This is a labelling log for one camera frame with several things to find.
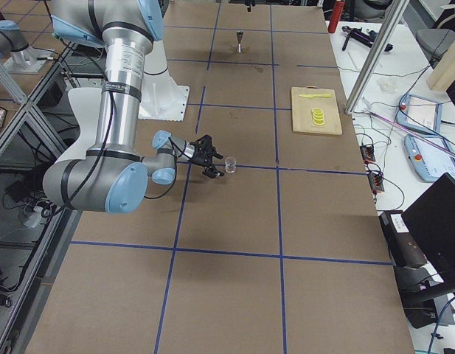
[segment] monitor stand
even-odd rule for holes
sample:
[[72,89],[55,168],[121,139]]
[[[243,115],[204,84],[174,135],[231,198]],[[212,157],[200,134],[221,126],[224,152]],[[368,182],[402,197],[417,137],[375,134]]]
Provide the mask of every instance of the monitor stand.
[[[394,267],[394,270],[397,288],[399,289],[399,293],[401,295],[409,291],[414,292],[422,290],[420,287],[421,285],[417,283],[430,275],[425,268],[409,269]],[[424,283],[429,286],[439,284],[430,278],[426,279]],[[410,307],[405,307],[404,313],[406,314],[406,317],[412,327],[421,328],[431,323],[435,323],[440,311],[443,309],[447,301],[448,297],[446,295],[438,296],[434,299],[419,302]],[[440,324],[455,325],[454,317],[450,308],[448,308],[442,315]]]

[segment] white table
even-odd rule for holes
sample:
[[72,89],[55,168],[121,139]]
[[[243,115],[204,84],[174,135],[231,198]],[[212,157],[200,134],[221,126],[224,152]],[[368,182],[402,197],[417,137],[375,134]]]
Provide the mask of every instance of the white table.
[[[332,42],[336,61],[341,70],[341,81],[344,86],[345,94],[348,97],[358,77],[358,73],[354,71],[359,71],[361,69],[369,53],[369,48],[354,39],[350,39],[347,49],[342,51],[341,49],[347,35],[345,32],[341,31],[343,26],[350,26],[352,28],[363,27],[362,30],[364,32],[366,30],[378,32],[381,25],[339,22],[336,33],[330,35],[330,41]],[[415,41],[414,36],[409,28],[404,25],[398,25],[396,27],[390,43],[394,48],[392,51],[384,53],[381,56],[379,64],[375,69],[376,73],[407,75],[411,72],[417,72],[428,65],[428,61]],[[411,90],[411,93],[442,103],[449,101],[448,95],[445,92],[432,91],[428,88],[426,79],[431,72],[432,68],[427,69],[417,82],[416,86]],[[411,85],[419,77],[419,74],[420,73],[411,74],[405,77],[386,77],[374,74],[364,92],[364,98],[369,103],[378,101],[388,105],[397,105],[399,99],[409,90]],[[382,91],[378,85],[379,83],[385,83],[391,87],[395,86],[395,91]],[[364,102],[360,101],[355,108],[355,112],[363,111],[365,108],[369,107],[367,107]],[[373,104],[371,110],[390,120],[394,118],[396,113],[396,108],[381,105],[379,103]],[[354,124],[356,124],[355,130],[357,133],[366,133],[373,138],[375,143],[386,141],[385,136],[389,136],[391,139],[392,143],[388,146],[387,152],[384,143],[375,145],[375,157],[377,164],[381,168],[384,166],[384,177],[396,183],[404,192],[405,200],[400,209],[406,209],[431,186],[431,184],[424,183],[419,179],[408,159],[403,144],[406,132],[396,128],[391,129],[391,125],[382,122],[377,118],[370,118],[366,114],[353,114],[352,117],[354,119]],[[455,107],[452,103],[443,105],[442,119],[449,122],[455,122]],[[440,133],[452,142],[455,142],[455,126],[442,124]],[[359,142],[361,142],[363,138],[365,144],[370,142],[366,136],[357,135],[357,138]],[[398,207],[403,200],[399,189],[388,181],[384,182],[384,187],[385,192],[378,194],[376,209],[384,210]],[[431,265],[427,265],[426,268],[430,274],[435,273],[435,270]],[[434,279],[441,281],[441,278],[438,276]],[[416,350],[427,350],[428,343],[431,339],[430,333],[433,329],[434,324],[430,324],[419,330],[416,330],[409,325],[409,331],[411,332],[412,341],[414,342],[414,348]],[[444,339],[434,340],[432,352],[443,353],[444,347],[455,349],[455,326],[439,327],[437,332],[444,336]]]

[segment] blue and white device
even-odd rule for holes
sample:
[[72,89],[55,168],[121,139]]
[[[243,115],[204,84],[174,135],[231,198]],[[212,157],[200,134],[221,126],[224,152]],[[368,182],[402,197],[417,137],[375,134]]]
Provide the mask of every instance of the blue and white device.
[[[452,151],[450,145],[439,136],[427,136],[426,140]],[[404,146],[412,166],[424,182],[433,183],[445,172],[455,178],[455,159],[447,153],[415,139],[412,135],[404,138]]]
[[442,103],[407,94],[400,101],[396,121],[403,127],[422,134],[440,132]]

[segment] chair seat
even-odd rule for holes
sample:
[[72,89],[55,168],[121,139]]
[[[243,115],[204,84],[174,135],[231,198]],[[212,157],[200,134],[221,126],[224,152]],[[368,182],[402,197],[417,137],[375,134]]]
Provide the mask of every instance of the chair seat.
[[449,29],[421,29],[416,32],[416,41],[428,54],[440,58],[455,41],[455,32]]

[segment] black monitor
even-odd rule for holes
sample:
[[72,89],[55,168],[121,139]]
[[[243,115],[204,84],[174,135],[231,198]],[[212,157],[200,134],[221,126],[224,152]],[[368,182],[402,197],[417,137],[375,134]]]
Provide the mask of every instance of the black monitor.
[[443,174],[403,214],[410,234],[444,282],[401,293],[404,307],[455,294],[455,180]]

